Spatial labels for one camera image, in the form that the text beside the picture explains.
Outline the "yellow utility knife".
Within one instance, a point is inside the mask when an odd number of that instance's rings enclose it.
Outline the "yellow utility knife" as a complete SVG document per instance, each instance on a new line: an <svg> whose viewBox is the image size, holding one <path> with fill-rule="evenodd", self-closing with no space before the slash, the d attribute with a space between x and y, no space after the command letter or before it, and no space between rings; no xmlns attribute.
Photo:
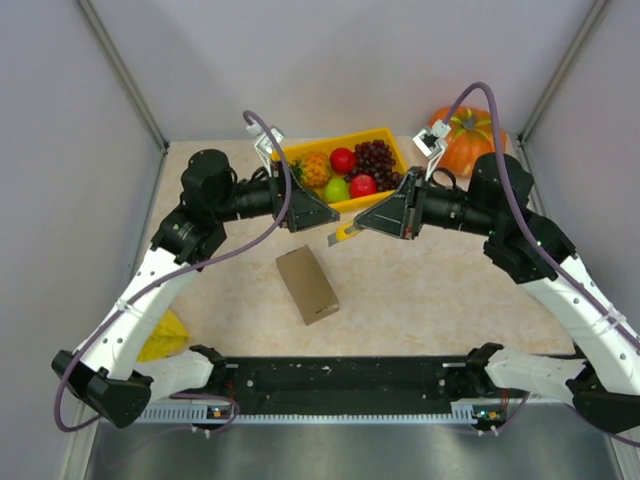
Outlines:
<svg viewBox="0 0 640 480"><path fill-rule="evenodd" d="M332 247L338 243L349 240L358 235L361 231L362 229L353 222L344 224L327 237L328 246Z"/></svg>

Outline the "brown cardboard express box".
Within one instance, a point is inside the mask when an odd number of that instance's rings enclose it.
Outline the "brown cardboard express box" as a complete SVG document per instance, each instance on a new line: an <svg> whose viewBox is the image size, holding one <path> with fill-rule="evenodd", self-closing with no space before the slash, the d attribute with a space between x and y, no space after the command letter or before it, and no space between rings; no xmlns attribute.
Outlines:
<svg viewBox="0 0 640 480"><path fill-rule="evenodd" d="M339 310L339 300L308 245L278 257L276 266L306 326Z"/></svg>

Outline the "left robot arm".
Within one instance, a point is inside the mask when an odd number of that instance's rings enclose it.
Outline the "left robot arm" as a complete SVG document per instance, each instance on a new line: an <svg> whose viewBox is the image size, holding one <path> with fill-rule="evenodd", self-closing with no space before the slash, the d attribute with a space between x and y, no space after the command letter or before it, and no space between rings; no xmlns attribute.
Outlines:
<svg viewBox="0 0 640 480"><path fill-rule="evenodd" d="M60 388L117 428L131 425L152 402L205 387L220 362L204 346L145 363L138 356L174 298L216 260L226 223L270 216L274 228L298 232L340 217L292 172L240 180L216 149L195 153L181 184L178 206L161 222L110 313L75 350L61 350L52 361Z"/></svg>

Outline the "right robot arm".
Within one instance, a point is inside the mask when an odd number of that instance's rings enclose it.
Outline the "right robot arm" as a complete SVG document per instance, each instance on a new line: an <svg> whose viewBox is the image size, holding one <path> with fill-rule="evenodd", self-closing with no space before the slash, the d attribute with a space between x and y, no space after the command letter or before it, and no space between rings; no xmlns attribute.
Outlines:
<svg viewBox="0 0 640 480"><path fill-rule="evenodd" d="M561 359L486 343L446 376L449 394L521 390L569 405L609 434L629 431L639 425L639 336L560 227L528 208L533 185L511 156L481 156L465 190L413 167L388 198L358 214L354 226L402 240L416 238L425 225L485 237L483 252L492 264L558 320L580 353Z"/></svg>

